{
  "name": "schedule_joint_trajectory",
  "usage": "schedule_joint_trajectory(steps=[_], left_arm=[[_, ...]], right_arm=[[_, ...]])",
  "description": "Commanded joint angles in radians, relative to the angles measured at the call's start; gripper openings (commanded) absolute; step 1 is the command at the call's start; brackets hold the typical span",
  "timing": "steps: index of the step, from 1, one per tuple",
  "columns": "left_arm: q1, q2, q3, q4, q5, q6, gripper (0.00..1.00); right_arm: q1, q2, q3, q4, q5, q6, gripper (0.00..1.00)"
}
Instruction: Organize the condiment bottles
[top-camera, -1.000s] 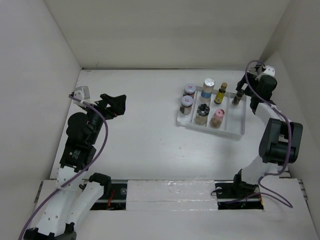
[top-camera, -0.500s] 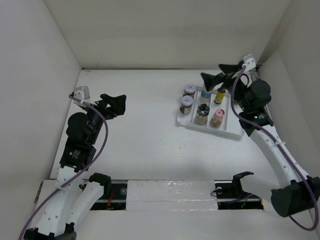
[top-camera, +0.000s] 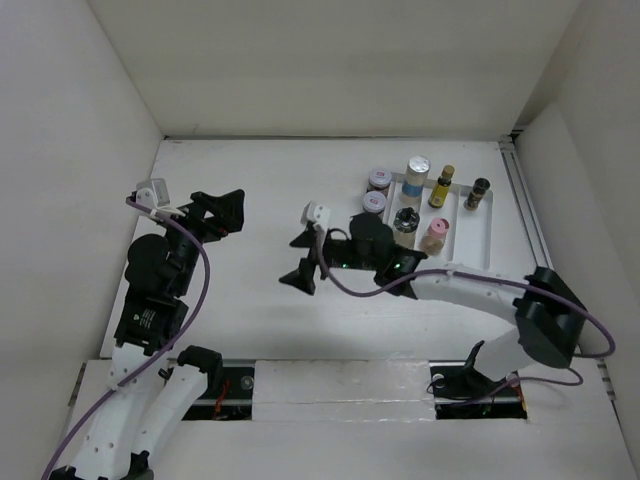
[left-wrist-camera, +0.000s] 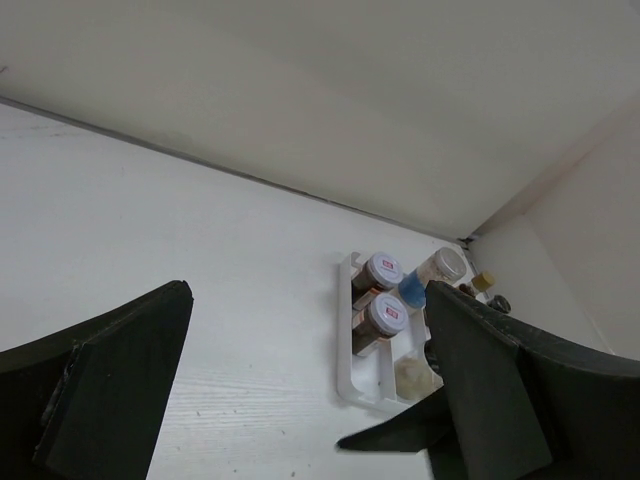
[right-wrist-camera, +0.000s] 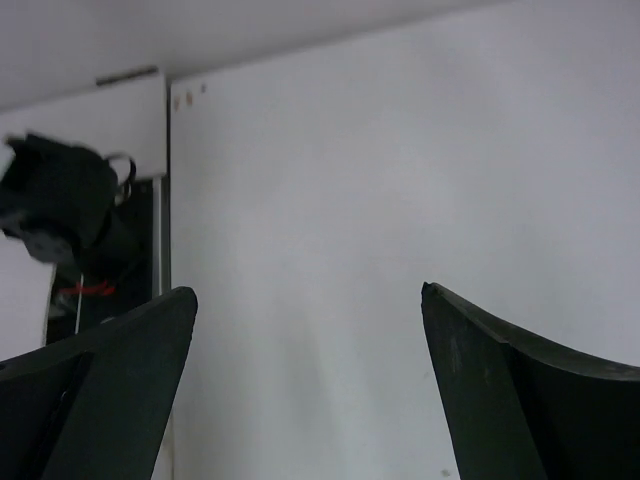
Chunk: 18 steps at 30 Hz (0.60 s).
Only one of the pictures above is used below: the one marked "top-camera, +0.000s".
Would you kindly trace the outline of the white lid brown sauce jar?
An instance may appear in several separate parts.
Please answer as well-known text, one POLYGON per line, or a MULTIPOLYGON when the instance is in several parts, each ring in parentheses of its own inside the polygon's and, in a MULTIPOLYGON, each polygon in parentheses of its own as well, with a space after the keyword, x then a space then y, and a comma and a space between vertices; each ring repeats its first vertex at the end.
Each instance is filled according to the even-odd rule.
POLYGON ((392 173, 385 168, 374 168, 369 172, 367 191, 387 195, 393 180, 392 173))

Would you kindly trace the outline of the black lid white powder jar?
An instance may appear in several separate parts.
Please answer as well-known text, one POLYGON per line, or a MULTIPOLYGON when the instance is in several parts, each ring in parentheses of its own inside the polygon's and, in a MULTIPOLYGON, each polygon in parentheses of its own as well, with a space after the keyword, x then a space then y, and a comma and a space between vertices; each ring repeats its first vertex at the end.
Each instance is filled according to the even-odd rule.
POLYGON ((395 243, 401 247, 413 249, 419 223, 419 213, 412 207, 399 209, 395 214, 392 225, 395 243))

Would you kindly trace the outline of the pink lid spice jar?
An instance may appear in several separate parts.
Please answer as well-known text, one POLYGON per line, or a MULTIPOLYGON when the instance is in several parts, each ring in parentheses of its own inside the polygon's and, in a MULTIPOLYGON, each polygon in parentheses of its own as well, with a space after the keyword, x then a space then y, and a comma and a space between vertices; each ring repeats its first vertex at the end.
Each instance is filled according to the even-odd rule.
POLYGON ((449 229, 450 224, 445 218, 432 219, 420 243, 422 252, 427 256, 439 255, 444 248, 449 229))

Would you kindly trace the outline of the blue label silver lid jar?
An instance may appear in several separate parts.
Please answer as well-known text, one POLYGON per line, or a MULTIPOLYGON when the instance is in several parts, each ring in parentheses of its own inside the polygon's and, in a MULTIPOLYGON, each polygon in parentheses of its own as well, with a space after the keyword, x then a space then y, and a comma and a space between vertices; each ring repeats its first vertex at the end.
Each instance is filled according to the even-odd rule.
POLYGON ((399 194, 399 199, 404 205, 418 205, 421 202, 430 168, 431 162, 424 156, 413 156, 408 160, 399 194))

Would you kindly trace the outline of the yellow label bottle cork cap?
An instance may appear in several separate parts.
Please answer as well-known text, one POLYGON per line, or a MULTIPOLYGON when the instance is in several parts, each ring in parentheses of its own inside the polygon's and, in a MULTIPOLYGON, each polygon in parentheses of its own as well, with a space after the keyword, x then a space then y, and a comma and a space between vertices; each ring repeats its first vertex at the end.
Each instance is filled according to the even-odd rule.
POLYGON ((447 195, 449 193, 449 189, 452 183, 452 177, 455 173, 455 167, 452 165, 445 165, 440 176, 438 177, 434 188, 432 189, 431 195, 428 199, 428 205, 431 208, 439 209, 442 208, 447 195))

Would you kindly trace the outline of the black pepper grinder bottle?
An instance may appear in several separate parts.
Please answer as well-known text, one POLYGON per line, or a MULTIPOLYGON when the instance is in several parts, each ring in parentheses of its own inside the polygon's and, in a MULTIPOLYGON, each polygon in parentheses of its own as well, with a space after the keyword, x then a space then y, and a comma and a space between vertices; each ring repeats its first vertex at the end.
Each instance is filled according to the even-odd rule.
POLYGON ((464 202, 464 207, 469 211, 475 211, 486 193, 490 190, 490 181, 486 178, 477 178, 464 202))

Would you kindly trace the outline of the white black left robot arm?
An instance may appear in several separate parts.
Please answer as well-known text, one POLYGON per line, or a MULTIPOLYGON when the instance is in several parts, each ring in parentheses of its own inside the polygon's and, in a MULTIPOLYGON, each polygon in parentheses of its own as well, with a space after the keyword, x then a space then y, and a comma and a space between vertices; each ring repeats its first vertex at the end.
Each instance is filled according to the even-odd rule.
POLYGON ((164 229, 134 240, 114 334, 106 390, 69 430, 45 479, 151 479, 160 450, 201 396, 225 394, 220 353, 170 352, 204 304, 211 281, 205 244, 244 225, 245 192, 194 192, 174 208, 161 180, 141 183, 126 203, 164 229))

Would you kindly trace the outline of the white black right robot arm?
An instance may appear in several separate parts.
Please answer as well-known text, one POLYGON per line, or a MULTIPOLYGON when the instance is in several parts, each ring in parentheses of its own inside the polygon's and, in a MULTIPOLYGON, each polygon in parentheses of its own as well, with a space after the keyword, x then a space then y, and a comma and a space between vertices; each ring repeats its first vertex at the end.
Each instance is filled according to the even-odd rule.
POLYGON ((475 343, 462 365, 436 373, 435 395, 478 402, 512 385, 519 370, 535 363, 568 370, 587 311, 561 278, 539 267, 523 280, 483 274, 459 264, 431 260, 395 242, 391 228, 373 214, 352 217, 348 232, 333 237, 321 214, 302 220, 291 241, 308 253, 280 283, 314 294, 314 277, 330 280, 357 298, 390 294, 416 301, 440 301, 482 312, 509 324, 492 340, 475 343))

